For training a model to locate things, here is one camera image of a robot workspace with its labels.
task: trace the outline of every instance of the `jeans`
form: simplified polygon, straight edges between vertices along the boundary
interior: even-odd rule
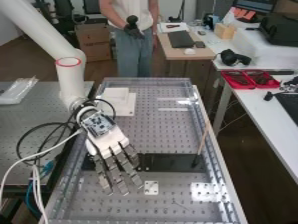
[[[135,39],[123,30],[116,29],[116,50],[120,77],[152,76],[152,29],[149,28],[143,32],[145,39]]]

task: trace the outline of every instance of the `perforated metal plate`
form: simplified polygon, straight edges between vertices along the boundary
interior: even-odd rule
[[[208,182],[206,174],[182,173],[140,173],[144,181],[156,180],[160,185],[159,195],[145,195],[144,189],[137,190],[129,183],[131,194],[123,196],[117,189],[108,196],[99,187],[95,172],[81,174],[84,183],[73,197],[67,219],[88,217],[89,220],[119,221],[169,221],[169,222],[220,222],[217,202],[192,200],[190,185],[193,182]]]
[[[7,89],[11,83],[0,83],[0,89]],[[93,82],[85,83],[85,90],[89,93]],[[0,179],[10,166],[19,160],[16,156],[16,144],[22,135],[35,126],[49,122],[65,122],[69,117],[67,108],[59,98],[60,86],[57,82],[40,82],[36,84],[28,95],[18,105],[0,105]],[[45,136],[57,126],[40,129],[28,136],[22,144],[22,156],[36,153],[37,146]],[[52,146],[55,138],[47,145]],[[63,147],[55,150],[41,164],[52,160],[61,152]],[[20,164],[11,172],[7,185],[27,185],[32,168]]]
[[[105,79],[100,93],[105,87],[137,93],[136,116],[116,121],[140,153],[197,152],[205,121],[188,79]],[[238,223],[210,136],[205,172],[140,172],[144,181],[159,181],[159,195],[145,195],[127,180],[131,194],[124,197],[115,189],[107,196],[96,173],[81,171],[87,153],[80,145],[84,140],[72,150],[73,162],[47,208],[52,223]]]

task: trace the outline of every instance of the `cardboard box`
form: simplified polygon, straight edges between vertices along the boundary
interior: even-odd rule
[[[112,59],[109,30],[105,24],[77,25],[76,34],[88,62]]]
[[[221,39],[233,39],[236,27],[232,25],[226,26],[222,23],[217,23],[214,33]]]

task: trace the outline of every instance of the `person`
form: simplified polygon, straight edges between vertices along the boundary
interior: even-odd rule
[[[157,46],[159,0],[100,0],[100,10],[116,28],[117,67],[121,77],[152,76]],[[137,16],[137,26],[127,22]]]

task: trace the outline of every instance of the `red tray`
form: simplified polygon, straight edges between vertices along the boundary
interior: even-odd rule
[[[269,75],[268,72],[262,70],[245,70],[245,75],[249,77],[249,79],[254,82],[254,85],[260,89],[276,89],[280,88],[281,83]],[[260,84],[256,79],[270,79],[266,84]]]
[[[248,75],[238,70],[226,70],[221,72],[222,77],[234,89],[256,89],[256,83]]]

